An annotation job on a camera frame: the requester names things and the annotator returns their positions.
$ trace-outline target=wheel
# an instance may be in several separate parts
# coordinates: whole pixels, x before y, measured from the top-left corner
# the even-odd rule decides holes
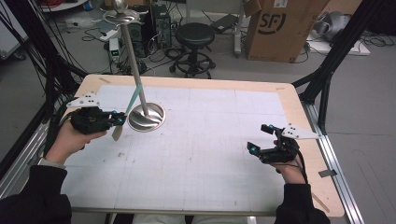
[[[169,71],[170,72],[175,72],[176,71],[176,67],[174,65],[169,67]]]

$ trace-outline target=black sleeve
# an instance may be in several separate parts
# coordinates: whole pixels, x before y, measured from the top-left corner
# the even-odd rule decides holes
[[[66,170],[35,165],[20,194],[0,201],[0,223],[71,223],[71,206],[61,194]]]
[[[314,207],[311,186],[286,184],[283,203],[276,209],[275,224],[329,224],[324,212]]]

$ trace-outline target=white bracket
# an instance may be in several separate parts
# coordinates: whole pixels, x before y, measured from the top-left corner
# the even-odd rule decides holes
[[[92,92],[82,95],[74,101],[67,104],[67,107],[94,107],[99,106],[100,103],[96,94]]]
[[[307,129],[292,125],[291,123],[283,130],[282,136],[293,139],[318,139],[320,135]]]

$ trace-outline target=gray floor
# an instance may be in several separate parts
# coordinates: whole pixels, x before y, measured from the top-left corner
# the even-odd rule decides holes
[[[91,13],[94,17],[100,14],[98,11]],[[63,33],[69,51],[92,73],[106,69],[108,60],[103,43],[84,42],[81,40],[84,35],[84,30]],[[244,51],[239,58],[234,57],[231,35],[217,35],[211,48],[212,52],[204,51],[217,64],[211,71],[214,79],[291,83],[315,71],[325,58],[309,53],[304,63],[248,61]],[[393,153],[396,146],[393,114],[396,108],[396,77],[393,74],[396,48],[367,48],[371,51],[369,56],[347,56],[332,79],[327,131],[364,222],[396,223],[396,175],[393,173],[396,161]],[[168,60],[145,62],[153,67]],[[149,70],[144,76],[182,77],[180,73],[170,73],[169,65]],[[42,105],[43,94],[29,60],[0,63],[0,158]],[[73,223],[104,223],[104,220],[104,214],[75,213],[73,217]],[[258,222],[273,223],[273,220],[260,217]],[[332,223],[349,222],[342,217],[333,219]]]

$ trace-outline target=black stool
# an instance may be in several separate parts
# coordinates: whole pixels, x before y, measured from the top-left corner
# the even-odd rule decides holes
[[[198,49],[207,48],[209,44],[215,39],[215,33],[210,26],[191,22],[180,26],[176,31],[176,39],[181,44],[190,49],[190,52],[185,52],[177,57],[169,71],[175,72],[176,68],[182,71],[188,77],[192,75],[207,73],[207,78],[212,78],[209,69],[216,67],[216,64],[205,54],[198,52]]]

